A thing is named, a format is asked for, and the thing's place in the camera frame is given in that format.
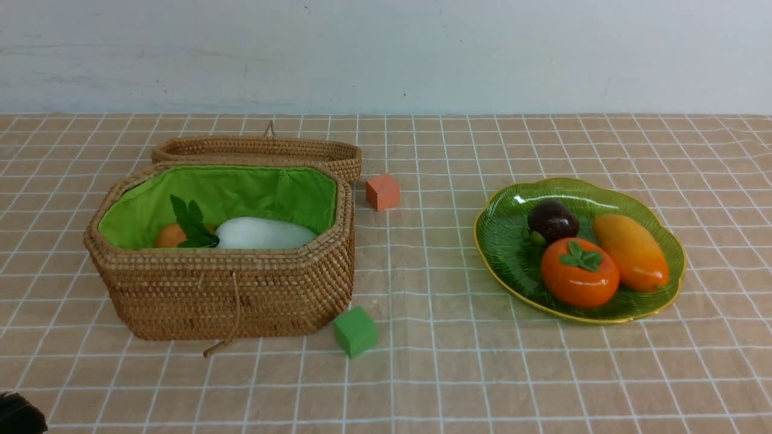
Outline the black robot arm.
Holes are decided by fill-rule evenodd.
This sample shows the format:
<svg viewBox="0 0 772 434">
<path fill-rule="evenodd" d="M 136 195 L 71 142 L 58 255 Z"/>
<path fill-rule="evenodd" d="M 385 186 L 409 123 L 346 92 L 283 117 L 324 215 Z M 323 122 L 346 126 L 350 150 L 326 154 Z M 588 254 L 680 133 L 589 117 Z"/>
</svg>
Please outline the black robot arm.
<svg viewBox="0 0 772 434">
<path fill-rule="evenodd" d="M 46 415 L 17 392 L 1 393 L 1 433 L 45 433 Z"/>
</svg>

